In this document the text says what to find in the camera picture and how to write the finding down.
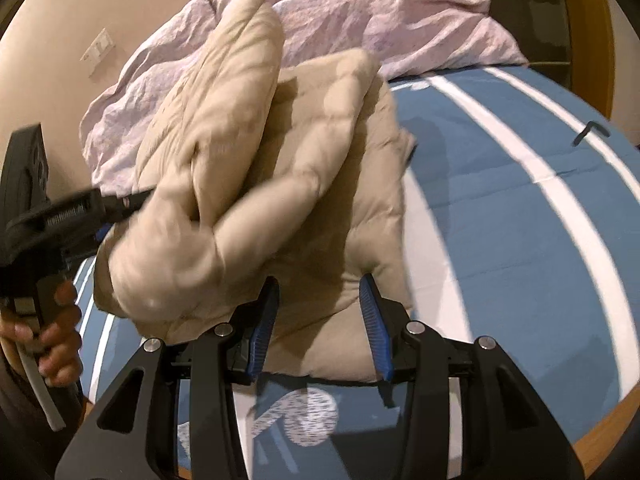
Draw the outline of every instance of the electrical outlet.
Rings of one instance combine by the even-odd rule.
[[[94,73],[95,68],[100,64],[100,62],[113,50],[115,43],[111,39],[111,36],[107,32],[107,29],[104,28],[100,31],[100,34],[92,41],[89,48],[82,54],[80,58],[80,63],[84,65],[84,68],[87,72],[87,75],[91,75]]]

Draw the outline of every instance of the metal screw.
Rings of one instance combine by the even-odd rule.
[[[158,338],[152,337],[151,339],[147,339],[142,346],[145,352],[155,352],[160,348],[161,343]]]
[[[231,335],[233,331],[234,328],[229,323],[220,323],[213,329],[214,334],[220,337]]]
[[[424,332],[424,330],[424,325],[420,321],[410,321],[406,324],[406,331],[409,334],[421,334],[422,332]]]
[[[478,339],[478,344],[480,348],[484,348],[485,350],[493,350],[496,346],[495,339],[493,337],[483,335],[480,339]]]

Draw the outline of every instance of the mattress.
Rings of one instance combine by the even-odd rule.
[[[449,338],[496,338],[575,443],[640,379],[640,154],[597,111],[527,68],[425,74],[392,90],[418,142],[404,177],[414,317]],[[573,146],[589,121],[610,137],[591,132]],[[76,275],[91,401],[142,342],[128,320],[96,309],[93,270],[89,259]],[[186,467],[188,390],[183,381]],[[390,478],[406,393],[398,384],[388,408],[375,386],[263,374],[235,391],[248,469],[274,480]],[[451,399],[455,476],[454,384]]]

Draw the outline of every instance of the blue gripper pad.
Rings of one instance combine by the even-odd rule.
[[[374,291],[373,287],[375,286],[373,276],[370,274],[366,274],[360,279],[360,309],[364,326],[367,329],[373,364],[382,380],[390,381],[394,374],[391,339],[380,314],[380,305],[378,304],[380,294],[377,293],[377,288]]]
[[[246,373],[255,380],[264,366],[267,357],[267,348],[276,321],[278,306],[280,304],[280,287],[274,278],[268,278],[264,284],[258,302],[263,303],[262,315],[254,328],[249,340],[249,363]]]

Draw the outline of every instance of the wooden edge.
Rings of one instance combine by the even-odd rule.
[[[565,0],[572,46],[572,91],[607,119],[615,82],[615,44],[608,0]]]
[[[85,420],[86,416],[89,415],[89,413],[91,413],[91,410],[94,408],[93,403],[87,399],[86,397],[84,398],[84,412],[82,413],[82,418],[81,420]],[[191,480],[191,471],[189,471],[188,469],[185,469],[183,467],[179,467],[178,468],[178,475],[180,476],[180,478],[185,478],[186,480]]]
[[[616,447],[639,406],[640,386],[636,386],[609,415],[574,445],[587,478],[600,467]]]

